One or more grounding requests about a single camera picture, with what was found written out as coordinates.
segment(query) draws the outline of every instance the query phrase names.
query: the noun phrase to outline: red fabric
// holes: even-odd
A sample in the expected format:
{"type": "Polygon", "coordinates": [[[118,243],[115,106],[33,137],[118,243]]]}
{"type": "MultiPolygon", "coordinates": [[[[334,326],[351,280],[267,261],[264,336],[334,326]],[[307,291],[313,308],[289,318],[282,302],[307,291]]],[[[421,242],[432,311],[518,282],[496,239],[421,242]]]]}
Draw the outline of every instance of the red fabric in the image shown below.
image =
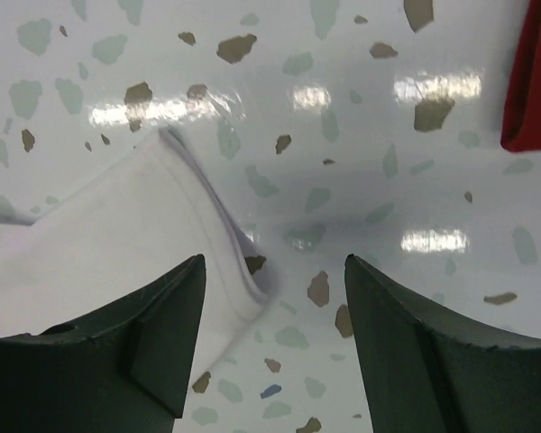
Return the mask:
{"type": "Polygon", "coordinates": [[[541,0],[531,0],[509,81],[501,146],[541,151],[541,0]]]}

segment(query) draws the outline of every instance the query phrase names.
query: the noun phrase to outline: brown stone chip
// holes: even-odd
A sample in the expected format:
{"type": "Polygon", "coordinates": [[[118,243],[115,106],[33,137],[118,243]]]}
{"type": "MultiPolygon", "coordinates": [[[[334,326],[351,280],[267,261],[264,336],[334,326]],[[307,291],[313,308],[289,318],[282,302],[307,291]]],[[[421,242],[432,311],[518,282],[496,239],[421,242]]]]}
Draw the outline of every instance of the brown stone chip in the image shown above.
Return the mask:
{"type": "Polygon", "coordinates": [[[179,39],[188,45],[194,45],[197,43],[197,38],[195,38],[195,35],[191,32],[182,32],[179,33],[179,39]]]}
{"type": "Polygon", "coordinates": [[[290,138],[290,135],[281,135],[277,139],[277,145],[275,146],[277,155],[280,155],[285,149],[287,149],[291,142],[292,139],[290,138]]]}
{"type": "Polygon", "coordinates": [[[204,394],[208,388],[208,385],[210,384],[211,377],[210,372],[204,373],[198,378],[195,384],[192,385],[192,391],[196,392],[197,394],[204,394]]]}
{"type": "Polygon", "coordinates": [[[415,106],[415,131],[430,133],[443,128],[453,107],[454,100],[449,98],[422,100],[415,106]]]}
{"type": "Polygon", "coordinates": [[[374,59],[392,59],[399,55],[393,47],[384,42],[375,42],[369,52],[374,59]]]}
{"type": "Polygon", "coordinates": [[[323,426],[321,421],[316,418],[311,418],[307,421],[305,427],[297,428],[297,433],[317,433],[323,426]]]}
{"type": "Polygon", "coordinates": [[[367,20],[367,19],[366,19],[364,16],[362,16],[362,15],[356,15],[356,16],[354,17],[354,20],[353,20],[353,21],[354,21],[355,24],[366,24],[366,23],[369,22],[369,20],[367,20]]]}
{"type": "Polygon", "coordinates": [[[315,302],[318,307],[324,307],[328,304],[330,287],[328,285],[328,275],[325,271],[319,272],[316,277],[310,281],[307,289],[307,296],[315,302]]]}
{"type": "Polygon", "coordinates": [[[501,293],[500,295],[486,296],[485,298],[483,298],[485,302],[493,305],[509,304],[515,299],[517,299],[517,295],[515,293],[511,293],[510,291],[508,291],[507,293],[501,293]]]}
{"type": "Polygon", "coordinates": [[[353,336],[353,324],[351,323],[351,315],[347,305],[341,305],[336,311],[335,326],[343,338],[353,336]]]}
{"type": "Polygon", "coordinates": [[[193,84],[187,90],[188,99],[202,99],[206,96],[208,87],[206,84],[193,84]]]}
{"type": "Polygon", "coordinates": [[[264,263],[267,261],[267,258],[257,255],[254,257],[244,257],[244,261],[246,262],[246,267],[249,269],[251,275],[254,275],[255,272],[262,268],[264,263]]]}
{"type": "Polygon", "coordinates": [[[141,129],[142,120],[146,118],[146,110],[151,101],[152,90],[146,81],[126,89],[126,94],[124,95],[126,118],[133,133],[141,129]]]}
{"type": "Polygon", "coordinates": [[[34,148],[34,144],[36,143],[36,139],[32,135],[30,131],[27,129],[24,129],[22,131],[22,144],[24,145],[24,150],[29,152],[34,148]]]}
{"type": "Polygon", "coordinates": [[[218,44],[216,55],[228,63],[238,63],[251,52],[256,41],[257,37],[250,33],[246,36],[234,36],[218,44]]]}
{"type": "Polygon", "coordinates": [[[413,32],[418,32],[435,19],[433,0],[405,0],[404,9],[413,32]]]}
{"type": "Polygon", "coordinates": [[[282,367],[279,361],[275,361],[274,359],[270,358],[265,358],[264,363],[267,365],[267,367],[269,367],[269,370],[272,373],[280,372],[280,368],[282,367]]]}

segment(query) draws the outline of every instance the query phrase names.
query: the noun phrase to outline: terrazzo floor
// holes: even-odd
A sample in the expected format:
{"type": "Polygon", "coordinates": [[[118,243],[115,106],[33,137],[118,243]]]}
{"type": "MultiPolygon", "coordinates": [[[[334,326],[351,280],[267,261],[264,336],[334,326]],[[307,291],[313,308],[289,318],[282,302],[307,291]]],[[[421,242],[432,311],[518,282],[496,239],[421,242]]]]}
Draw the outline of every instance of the terrazzo floor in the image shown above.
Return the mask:
{"type": "Polygon", "coordinates": [[[347,254],[541,337],[541,152],[499,146],[526,8],[0,2],[0,215],[40,218],[174,127],[272,295],[175,431],[369,432],[347,254]]]}

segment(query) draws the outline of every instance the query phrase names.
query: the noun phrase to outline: glossy floor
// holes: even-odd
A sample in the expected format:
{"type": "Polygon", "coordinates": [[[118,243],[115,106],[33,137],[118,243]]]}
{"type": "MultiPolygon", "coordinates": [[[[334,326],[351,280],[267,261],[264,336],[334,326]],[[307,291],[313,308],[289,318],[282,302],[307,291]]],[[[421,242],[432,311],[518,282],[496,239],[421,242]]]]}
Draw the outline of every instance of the glossy floor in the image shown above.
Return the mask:
{"type": "Polygon", "coordinates": [[[499,146],[526,8],[0,2],[0,213],[39,218],[174,126],[275,295],[176,431],[371,431],[347,254],[541,337],[541,153],[499,146]]]}

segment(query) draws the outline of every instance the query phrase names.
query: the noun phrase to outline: white towel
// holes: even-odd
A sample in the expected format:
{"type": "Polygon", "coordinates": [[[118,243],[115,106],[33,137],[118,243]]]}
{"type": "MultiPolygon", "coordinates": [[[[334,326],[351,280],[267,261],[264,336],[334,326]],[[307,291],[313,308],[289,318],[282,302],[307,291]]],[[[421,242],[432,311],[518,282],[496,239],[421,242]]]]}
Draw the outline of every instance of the white towel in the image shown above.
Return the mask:
{"type": "Polygon", "coordinates": [[[0,337],[39,334],[140,289],[189,256],[206,257],[206,296],[190,383],[261,312],[227,215],[168,132],[0,250],[0,337]]]}

